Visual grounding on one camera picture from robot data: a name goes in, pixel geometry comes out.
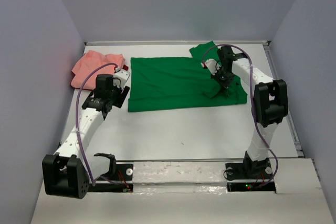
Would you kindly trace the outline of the green t shirt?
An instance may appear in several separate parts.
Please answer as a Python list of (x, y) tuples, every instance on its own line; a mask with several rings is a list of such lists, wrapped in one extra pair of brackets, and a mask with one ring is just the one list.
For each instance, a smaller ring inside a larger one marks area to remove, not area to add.
[(214, 98), (219, 84), (201, 66), (202, 60), (218, 60), (214, 42), (189, 50), (190, 57), (131, 58), (129, 112), (239, 105), (247, 102), (239, 77), (231, 84), (231, 98)]

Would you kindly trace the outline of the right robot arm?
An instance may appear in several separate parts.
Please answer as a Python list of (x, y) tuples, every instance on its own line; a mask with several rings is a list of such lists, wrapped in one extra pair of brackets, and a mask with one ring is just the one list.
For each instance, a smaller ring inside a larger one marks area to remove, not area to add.
[(255, 67), (250, 56), (243, 50), (234, 53), (235, 46), (219, 44), (215, 46), (218, 60), (204, 62), (222, 89), (227, 90), (239, 77), (248, 86), (254, 133), (251, 143), (240, 163), (227, 163), (224, 176), (228, 181), (265, 179), (270, 182), (277, 168), (272, 168), (269, 156), (274, 156), (271, 141), (275, 130), (288, 115), (287, 84), (282, 79), (274, 79)]

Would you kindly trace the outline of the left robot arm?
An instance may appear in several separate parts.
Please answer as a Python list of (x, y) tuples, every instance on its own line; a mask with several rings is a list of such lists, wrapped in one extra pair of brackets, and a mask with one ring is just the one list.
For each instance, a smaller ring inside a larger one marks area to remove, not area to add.
[(73, 129), (55, 153), (46, 155), (42, 161), (47, 195), (82, 199), (99, 179), (120, 187), (123, 192), (130, 189), (113, 154), (86, 154), (108, 113), (114, 107), (122, 107), (130, 90), (126, 85), (129, 77), (126, 70), (97, 75), (95, 89), (83, 104), (76, 104)]

